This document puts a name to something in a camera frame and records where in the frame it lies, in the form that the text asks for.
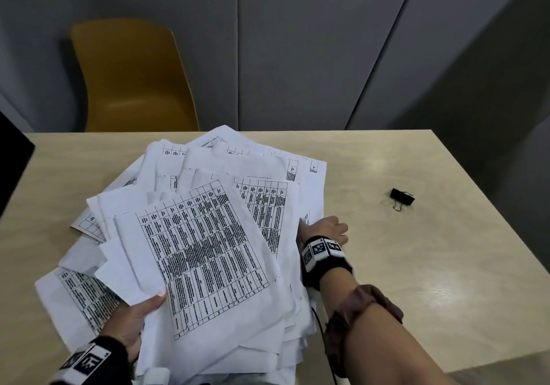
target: black cable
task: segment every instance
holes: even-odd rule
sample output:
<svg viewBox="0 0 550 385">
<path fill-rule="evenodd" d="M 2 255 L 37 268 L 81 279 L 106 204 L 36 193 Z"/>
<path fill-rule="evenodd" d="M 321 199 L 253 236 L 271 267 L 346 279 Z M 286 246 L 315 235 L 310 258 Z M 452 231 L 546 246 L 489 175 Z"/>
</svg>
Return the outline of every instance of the black cable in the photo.
<svg viewBox="0 0 550 385">
<path fill-rule="evenodd" d="M 321 327 L 321 320 L 319 320 L 319 316 L 317 315 L 317 312 L 313 307 L 311 308 L 311 311 L 313 312 L 313 314 L 315 314 L 315 318 L 317 319 L 317 324 L 319 325 L 319 330 L 321 330 L 321 336 L 323 336 L 324 332 L 323 332 L 323 328 Z M 336 376 L 334 376 L 332 369 L 331 369 L 331 374 L 332 374 L 332 379 L 334 381 L 334 385 L 338 385 L 338 382 L 336 382 Z"/>
</svg>

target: table surface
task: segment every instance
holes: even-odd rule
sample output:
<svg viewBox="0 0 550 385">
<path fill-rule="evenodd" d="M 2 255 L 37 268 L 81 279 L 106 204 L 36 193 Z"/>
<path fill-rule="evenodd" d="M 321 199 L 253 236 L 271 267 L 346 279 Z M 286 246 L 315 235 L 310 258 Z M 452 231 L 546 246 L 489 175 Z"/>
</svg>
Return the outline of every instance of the table surface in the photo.
<svg viewBox="0 0 550 385">
<path fill-rule="evenodd" d="M 76 241 L 69 228 L 161 138 L 201 133 L 30 134 L 36 151 L 0 220 L 0 383 L 44 383 L 67 357 L 34 289 Z M 431 131 L 244 132 L 327 162 L 325 215 L 349 224 L 359 282 L 381 288 L 450 372 L 550 349 L 550 275 Z M 391 188 L 416 201 L 393 209 Z M 332 383 L 318 335 L 299 383 Z"/>
</svg>

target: black binder clip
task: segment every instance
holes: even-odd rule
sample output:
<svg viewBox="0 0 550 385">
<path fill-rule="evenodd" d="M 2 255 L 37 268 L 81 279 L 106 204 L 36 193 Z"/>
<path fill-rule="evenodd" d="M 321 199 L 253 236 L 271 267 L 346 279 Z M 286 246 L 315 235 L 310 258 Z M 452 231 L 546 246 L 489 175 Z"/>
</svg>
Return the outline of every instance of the black binder clip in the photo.
<svg viewBox="0 0 550 385">
<path fill-rule="evenodd" d="M 415 198 L 411 193 L 407 193 L 406 191 L 399 191 L 397 188 L 392 188 L 392 192 L 389 194 L 390 198 L 395 200 L 395 204 L 393 205 L 393 209 L 395 211 L 401 211 L 403 208 L 403 204 L 405 206 L 410 206 Z"/>
</svg>

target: hand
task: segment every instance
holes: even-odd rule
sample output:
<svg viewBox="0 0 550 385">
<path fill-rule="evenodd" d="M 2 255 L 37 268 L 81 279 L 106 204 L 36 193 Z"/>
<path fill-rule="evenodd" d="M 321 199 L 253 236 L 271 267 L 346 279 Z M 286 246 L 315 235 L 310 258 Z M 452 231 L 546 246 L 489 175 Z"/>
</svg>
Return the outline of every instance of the hand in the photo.
<svg viewBox="0 0 550 385">
<path fill-rule="evenodd" d="M 305 243 L 312 236 L 325 236 L 343 246 L 348 241 L 347 236 L 344 234 L 345 232 L 347 232 L 347 224 L 340 223 L 336 216 L 322 218 L 311 226 L 308 226 L 300 219 L 298 225 L 298 239 L 301 243 Z"/>
<path fill-rule="evenodd" d="M 143 301 L 128 306 L 121 303 L 106 321 L 100 335 L 110 336 L 120 341 L 128 352 L 128 361 L 136 360 L 141 347 L 141 331 L 145 325 L 145 316 L 158 309 L 166 301 L 166 291 L 162 291 Z"/>
</svg>

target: black sleeve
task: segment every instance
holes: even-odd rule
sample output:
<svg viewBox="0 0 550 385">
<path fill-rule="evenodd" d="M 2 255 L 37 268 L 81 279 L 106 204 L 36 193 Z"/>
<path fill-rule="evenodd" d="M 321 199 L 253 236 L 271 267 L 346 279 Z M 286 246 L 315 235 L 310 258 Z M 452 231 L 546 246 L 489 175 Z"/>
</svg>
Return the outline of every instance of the black sleeve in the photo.
<svg viewBox="0 0 550 385">
<path fill-rule="evenodd" d="M 77 349 L 50 381 L 51 385 L 130 385 L 132 366 L 126 348 L 99 336 Z"/>
</svg>

